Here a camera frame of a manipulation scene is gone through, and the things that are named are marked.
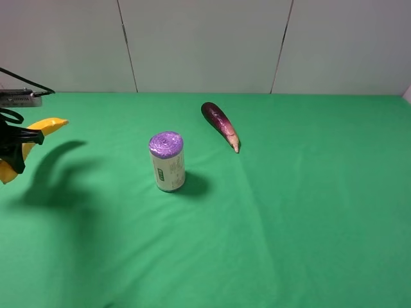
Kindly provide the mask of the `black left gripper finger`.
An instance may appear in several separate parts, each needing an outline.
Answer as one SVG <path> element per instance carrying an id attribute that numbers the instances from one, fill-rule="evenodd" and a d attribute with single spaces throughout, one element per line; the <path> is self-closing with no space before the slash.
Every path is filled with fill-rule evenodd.
<path id="1" fill-rule="evenodd" d="M 10 144 L 35 143 L 41 145 L 44 142 L 44 134 L 41 130 L 10 126 L 8 141 Z"/>
<path id="2" fill-rule="evenodd" d="M 24 172 L 25 163 L 21 144 L 1 146 L 1 160 L 5 161 L 17 174 Z"/>

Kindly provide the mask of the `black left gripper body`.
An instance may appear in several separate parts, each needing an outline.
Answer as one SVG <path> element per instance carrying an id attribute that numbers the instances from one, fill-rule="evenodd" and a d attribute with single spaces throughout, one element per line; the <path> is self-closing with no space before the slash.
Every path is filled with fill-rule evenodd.
<path id="1" fill-rule="evenodd" d="M 21 141 L 21 127 L 15 126 L 22 124 L 24 118 L 19 113 L 1 108 L 1 158 L 12 157 Z"/>

